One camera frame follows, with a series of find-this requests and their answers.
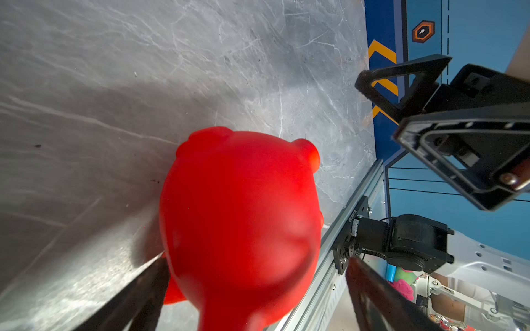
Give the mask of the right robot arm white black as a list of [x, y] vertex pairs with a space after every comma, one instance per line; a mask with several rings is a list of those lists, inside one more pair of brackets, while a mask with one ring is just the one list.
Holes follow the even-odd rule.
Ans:
[[[464, 66], [449, 84], [451, 58], [431, 55], [362, 71], [356, 88], [397, 117], [395, 141], [476, 208], [493, 212], [529, 191], [529, 83]], [[529, 305], [529, 262], [416, 215], [394, 217], [367, 252], [408, 270], [438, 273]]]

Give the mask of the red piggy bank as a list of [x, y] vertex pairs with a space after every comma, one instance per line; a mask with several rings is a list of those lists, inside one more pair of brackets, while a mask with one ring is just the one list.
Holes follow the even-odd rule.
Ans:
[[260, 132], [211, 127], [177, 149], [160, 196], [173, 287], [200, 330], [262, 330], [305, 296], [324, 217], [317, 148]]

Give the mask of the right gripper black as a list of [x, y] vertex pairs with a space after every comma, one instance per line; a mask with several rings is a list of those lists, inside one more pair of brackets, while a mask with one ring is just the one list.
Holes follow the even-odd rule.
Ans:
[[495, 211], [529, 192], [529, 83], [467, 64], [439, 84], [450, 61], [435, 54], [364, 70], [355, 87], [375, 114], [401, 122], [394, 139], [403, 148], [477, 208]]

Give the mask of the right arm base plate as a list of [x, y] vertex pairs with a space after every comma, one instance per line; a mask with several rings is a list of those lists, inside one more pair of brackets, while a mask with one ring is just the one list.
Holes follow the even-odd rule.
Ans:
[[331, 246], [334, 266], [339, 275], [345, 273], [350, 258], [357, 256], [356, 229], [360, 219], [368, 217], [369, 198], [366, 195], [363, 195], [352, 213], [346, 218], [345, 224], [342, 226]]

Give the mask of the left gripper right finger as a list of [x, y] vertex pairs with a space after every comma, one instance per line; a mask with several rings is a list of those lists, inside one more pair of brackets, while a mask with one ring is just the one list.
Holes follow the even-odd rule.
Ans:
[[360, 330], [439, 330], [363, 260], [354, 257], [345, 272]]

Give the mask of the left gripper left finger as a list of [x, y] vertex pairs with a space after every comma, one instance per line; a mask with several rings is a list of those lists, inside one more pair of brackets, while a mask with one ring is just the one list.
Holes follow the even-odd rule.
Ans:
[[171, 278], [160, 257], [77, 330], [155, 330]]

